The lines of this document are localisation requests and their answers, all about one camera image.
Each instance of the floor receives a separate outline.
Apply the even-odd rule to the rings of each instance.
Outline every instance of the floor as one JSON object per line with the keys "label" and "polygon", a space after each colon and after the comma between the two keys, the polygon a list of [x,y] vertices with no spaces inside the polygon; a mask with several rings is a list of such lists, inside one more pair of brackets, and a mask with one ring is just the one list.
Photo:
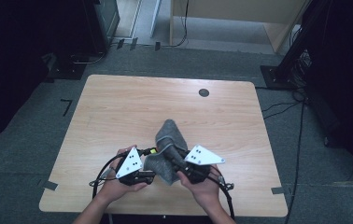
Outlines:
{"label": "floor", "polygon": [[[155,45],[156,42],[160,42],[162,46],[168,46],[170,3],[171,0],[162,0],[153,36],[150,36],[156,1],[119,0],[120,25],[115,39],[124,38],[128,43],[132,38],[138,38],[137,44]],[[183,21],[182,18],[174,17],[174,45],[179,43],[184,35]],[[121,30],[131,30],[131,32],[128,35],[125,33],[120,35]],[[180,48],[275,54],[261,22],[188,17],[187,30],[187,40]],[[288,49],[289,41],[287,40],[278,54],[285,55]]]}

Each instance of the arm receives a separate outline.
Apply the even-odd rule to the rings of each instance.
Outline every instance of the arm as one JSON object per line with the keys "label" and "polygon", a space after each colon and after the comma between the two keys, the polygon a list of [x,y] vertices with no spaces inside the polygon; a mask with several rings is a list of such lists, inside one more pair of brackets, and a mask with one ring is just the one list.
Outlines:
{"label": "arm", "polygon": [[189,189],[194,200],[205,210],[209,218],[215,224],[232,224],[234,220],[223,209],[219,200],[219,186],[209,179],[199,184],[192,184],[189,179],[180,171],[176,173],[180,183]]}
{"label": "arm", "polygon": [[[130,150],[132,147],[125,149],[120,149],[118,154]],[[110,163],[110,166],[116,168],[119,164],[120,159],[114,160]],[[110,172],[106,179],[115,178],[115,173]],[[87,205],[83,212],[74,221],[75,224],[78,223],[99,223],[102,215],[109,206],[110,203],[115,202],[117,199],[121,198],[127,192],[139,191],[146,187],[146,183],[139,183],[132,186],[127,186],[121,184],[118,179],[106,181],[98,194],[92,199],[92,201]]]}

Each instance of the gray carpet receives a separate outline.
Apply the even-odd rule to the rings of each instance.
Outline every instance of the gray carpet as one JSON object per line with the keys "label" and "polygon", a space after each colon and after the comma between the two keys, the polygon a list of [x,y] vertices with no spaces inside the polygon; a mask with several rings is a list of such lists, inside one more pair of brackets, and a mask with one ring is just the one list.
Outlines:
{"label": "gray carpet", "polygon": [[[0,133],[0,223],[70,223],[78,214],[44,213],[38,208],[69,122],[88,75],[185,77],[251,81],[264,87],[260,65],[278,65],[281,56],[198,49],[113,47],[83,79],[42,83]],[[290,91],[257,90],[261,108],[294,102]],[[63,116],[67,102],[71,108]],[[271,115],[286,108],[275,106]],[[284,190],[293,188],[301,105],[265,120]],[[289,223],[353,223],[353,157],[323,146],[324,132],[309,105],[304,107],[299,182]],[[238,223],[284,223],[284,218],[238,217]]]}

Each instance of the gray cloth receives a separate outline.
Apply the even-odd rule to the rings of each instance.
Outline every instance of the gray cloth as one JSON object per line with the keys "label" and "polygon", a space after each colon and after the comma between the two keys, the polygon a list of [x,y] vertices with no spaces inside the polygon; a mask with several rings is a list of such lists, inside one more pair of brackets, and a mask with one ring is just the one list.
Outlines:
{"label": "gray cloth", "polygon": [[146,157],[144,170],[155,172],[164,183],[171,186],[179,178],[174,169],[175,165],[170,160],[180,166],[186,166],[178,150],[188,151],[188,145],[173,120],[166,120],[156,134],[156,147],[159,152]]}

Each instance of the white triangular marker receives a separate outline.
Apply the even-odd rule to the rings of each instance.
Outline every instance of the white triangular marker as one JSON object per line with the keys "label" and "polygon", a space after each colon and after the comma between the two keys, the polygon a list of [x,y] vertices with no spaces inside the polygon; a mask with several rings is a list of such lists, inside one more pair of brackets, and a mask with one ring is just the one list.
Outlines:
{"label": "white triangular marker", "polygon": [[185,161],[197,165],[218,164],[225,162],[222,157],[200,145],[196,145],[191,150],[191,152],[185,157]]}
{"label": "white triangular marker", "polygon": [[124,163],[121,165],[121,168],[119,169],[118,173],[116,174],[116,178],[119,179],[141,168],[142,161],[139,158],[138,151],[135,147],[133,147],[127,155],[126,159],[124,160]]}

